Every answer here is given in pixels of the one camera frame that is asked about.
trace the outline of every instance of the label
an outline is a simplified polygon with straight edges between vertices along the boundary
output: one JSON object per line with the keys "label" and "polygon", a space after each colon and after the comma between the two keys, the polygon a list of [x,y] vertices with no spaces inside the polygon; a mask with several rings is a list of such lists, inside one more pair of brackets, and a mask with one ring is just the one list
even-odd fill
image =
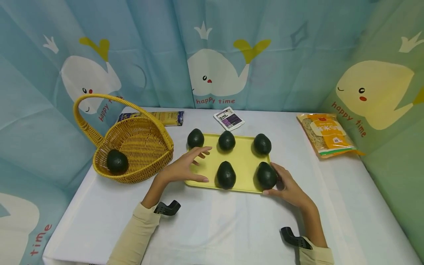
{"label": "label", "polygon": [[227,107],[223,111],[216,113],[214,117],[228,131],[234,130],[244,124],[244,121],[234,113],[231,107]]}
{"label": "label", "polygon": [[325,114],[313,114],[308,117],[312,120],[312,131],[324,138],[329,149],[351,147],[344,137],[346,132],[337,121],[329,119]]}
{"label": "label", "polygon": [[[180,112],[150,112],[156,119],[158,119],[164,126],[181,126],[184,121],[184,111]],[[122,113],[119,115],[118,121],[133,117],[143,117],[144,115],[137,113]]]}

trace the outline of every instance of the wrist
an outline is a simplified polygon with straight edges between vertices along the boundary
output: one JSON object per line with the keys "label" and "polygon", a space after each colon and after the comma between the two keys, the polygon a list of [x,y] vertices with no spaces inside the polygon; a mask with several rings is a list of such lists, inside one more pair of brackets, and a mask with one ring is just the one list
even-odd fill
{"label": "wrist", "polygon": [[141,204],[147,209],[158,204],[167,184],[168,183],[163,177],[159,176],[159,174],[156,175]]}
{"label": "wrist", "polygon": [[317,206],[315,205],[315,203],[309,197],[307,199],[305,199],[305,201],[304,201],[304,203],[302,203],[302,205],[299,206],[299,209],[302,213],[318,211]]}
{"label": "wrist", "polygon": [[158,183],[158,184],[161,184],[161,186],[162,186],[162,185],[166,186],[166,185],[168,185],[171,181],[170,181],[170,177],[168,176],[167,172],[161,171],[161,172],[159,172],[159,173],[156,175],[156,177],[155,177],[155,179],[153,180],[153,182],[156,182],[156,183]]}

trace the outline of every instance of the whale tail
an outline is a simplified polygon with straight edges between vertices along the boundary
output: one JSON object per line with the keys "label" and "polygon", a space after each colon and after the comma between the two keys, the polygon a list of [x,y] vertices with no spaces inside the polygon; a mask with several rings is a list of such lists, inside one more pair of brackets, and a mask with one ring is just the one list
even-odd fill
{"label": "whale tail", "polygon": [[413,105],[424,103],[424,86],[421,88],[420,92],[418,92],[418,95],[412,102]]}
{"label": "whale tail", "polygon": [[105,60],[106,62],[109,61],[109,58],[108,58],[109,41],[107,39],[101,39],[99,42],[99,46],[97,46],[97,44],[95,44],[92,40],[90,40],[87,37],[81,38],[80,43],[82,45],[90,46],[91,48],[93,48],[93,50],[95,50],[100,55],[100,57],[103,60]]}
{"label": "whale tail", "polygon": [[246,64],[249,64],[253,60],[253,58],[255,58],[263,50],[265,50],[270,43],[270,39],[264,39],[258,42],[258,44],[256,44],[255,47],[252,48],[250,47],[250,44],[247,41],[243,39],[238,39],[234,42],[234,47],[236,47],[243,53],[244,59],[246,60]]}

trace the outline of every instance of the small package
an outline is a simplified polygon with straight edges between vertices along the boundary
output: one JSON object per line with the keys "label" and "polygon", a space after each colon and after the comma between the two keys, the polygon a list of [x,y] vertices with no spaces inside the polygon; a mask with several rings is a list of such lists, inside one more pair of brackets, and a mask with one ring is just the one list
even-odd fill
{"label": "small package", "polygon": [[[184,121],[184,111],[181,112],[150,112],[156,119],[158,119],[164,126],[181,126]],[[132,118],[132,117],[142,117],[143,114],[137,113],[122,113],[119,115],[118,121]]]}
{"label": "small package", "polygon": [[327,158],[346,152],[363,155],[337,121],[336,114],[303,113],[298,114],[297,118],[320,157]]}
{"label": "small package", "polygon": [[226,107],[213,116],[227,131],[235,130],[244,124],[244,121],[234,113],[231,107]]}

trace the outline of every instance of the white whale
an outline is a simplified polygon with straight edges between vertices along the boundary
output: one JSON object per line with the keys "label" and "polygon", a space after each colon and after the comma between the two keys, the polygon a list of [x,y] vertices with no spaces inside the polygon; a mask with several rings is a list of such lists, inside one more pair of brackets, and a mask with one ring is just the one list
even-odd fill
{"label": "white whale", "polygon": [[247,41],[237,40],[234,46],[245,58],[246,65],[240,75],[231,62],[221,53],[211,49],[201,49],[187,60],[193,95],[215,95],[219,97],[239,93],[246,85],[250,62],[270,44],[262,40],[251,48]]}
{"label": "white whale", "polygon": [[[70,56],[63,63],[61,75],[71,99],[75,102],[84,94],[110,94],[121,88],[121,82],[109,62],[107,71],[98,63],[81,57]],[[79,108],[87,114],[97,113],[102,98],[88,98],[79,104]]]}
{"label": "white whale", "polygon": [[369,125],[383,130],[405,115],[414,105],[424,102],[424,89],[415,100],[398,106],[414,72],[406,66],[382,61],[362,61],[350,67],[336,86],[337,96]]}
{"label": "white whale", "polygon": [[0,204],[10,214],[0,218],[1,264],[19,265],[40,213],[32,202],[5,193],[0,193]]}

